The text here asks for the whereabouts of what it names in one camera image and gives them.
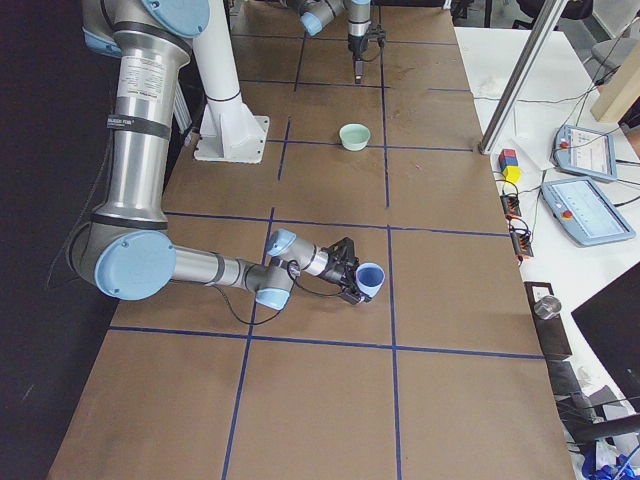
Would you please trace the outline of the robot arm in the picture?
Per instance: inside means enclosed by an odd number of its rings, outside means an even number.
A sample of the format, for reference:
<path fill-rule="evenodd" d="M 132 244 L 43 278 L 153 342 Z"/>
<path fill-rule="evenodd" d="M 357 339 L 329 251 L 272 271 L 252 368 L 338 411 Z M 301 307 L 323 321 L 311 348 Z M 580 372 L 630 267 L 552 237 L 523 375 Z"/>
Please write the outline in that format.
<path fill-rule="evenodd" d="M 201 161 L 261 161 L 270 121 L 244 103 L 225 7 L 220 1 L 86 1 L 87 47 L 120 62 L 114 111 L 107 119 L 112 164 L 105 200 L 68 249 L 72 269 L 121 300 L 150 297 L 172 281 L 252 292 L 283 309 L 301 274 L 338 287 L 352 304 L 370 301 L 384 273 L 361 263 L 354 243 L 320 247 L 280 229 L 268 265 L 175 245 L 161 208 L 178 76 L 195 62 L 205 108 L 196 156 Z"/>
<path fill-rule="evenodd" d="M 294 11 L 309 36 L 319 34 L 343 12 L 348 16 L 348 48 L 352 53 L 354 81 L 364 77 L 364 53 L 371 33 L 370 0 L 284 0 L 280 4 Z"/>

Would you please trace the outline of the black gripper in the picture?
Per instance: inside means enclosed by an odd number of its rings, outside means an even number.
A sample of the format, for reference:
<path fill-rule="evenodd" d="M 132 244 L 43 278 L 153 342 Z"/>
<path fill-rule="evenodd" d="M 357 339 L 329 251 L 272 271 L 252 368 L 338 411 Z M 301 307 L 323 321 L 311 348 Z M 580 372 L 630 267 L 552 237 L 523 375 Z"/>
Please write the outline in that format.
<path fill-rule="evenodd" d="M 357 36 L 348 34 L 348 48 L 352 53 L 354 67 L 354 81 L 361 83 L 364 77 L 364 53 L 368 49 L 368 34 Z"/>
<path fill-rule="evenodd" d="M 357 257 L 329 257 L 324 270 L 318 275 L 328 283 L 341 286 L 339 297 L 351 305 L 368 303 L 374 297 L 374 288 L 366 284 L 353 283 L 352 275 L 360 266 Z"/>

